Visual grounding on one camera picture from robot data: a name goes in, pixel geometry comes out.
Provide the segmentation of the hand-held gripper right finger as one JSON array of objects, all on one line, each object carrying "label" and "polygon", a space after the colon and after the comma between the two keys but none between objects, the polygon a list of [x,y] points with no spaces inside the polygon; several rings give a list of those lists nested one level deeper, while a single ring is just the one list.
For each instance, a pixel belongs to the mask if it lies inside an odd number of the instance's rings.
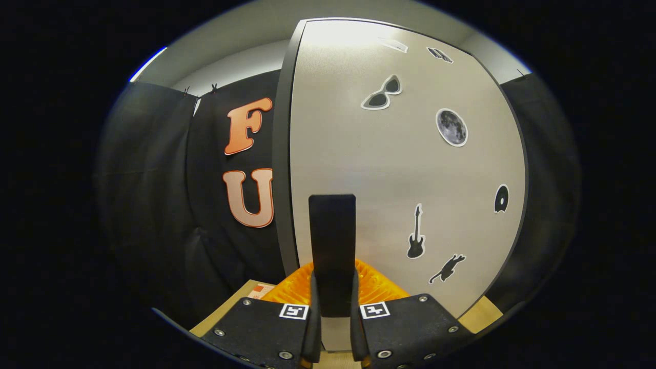
[{"label": "hand-held gripper right finger", "polygon": [[431,294],[412,296],[367,263],[355,262],[351,344],[363,368],[431,368],[473,339]]}]

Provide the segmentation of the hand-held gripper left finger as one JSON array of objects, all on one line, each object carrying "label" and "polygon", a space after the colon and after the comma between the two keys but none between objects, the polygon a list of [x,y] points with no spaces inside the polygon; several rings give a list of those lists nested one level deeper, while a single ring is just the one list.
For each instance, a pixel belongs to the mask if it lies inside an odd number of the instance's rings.
[{"label": "hand-held gripper left finger", "polygon": [[262,297],[237,299],[200,339],[248,368],[312,368],[321,328],[311,262]]}]

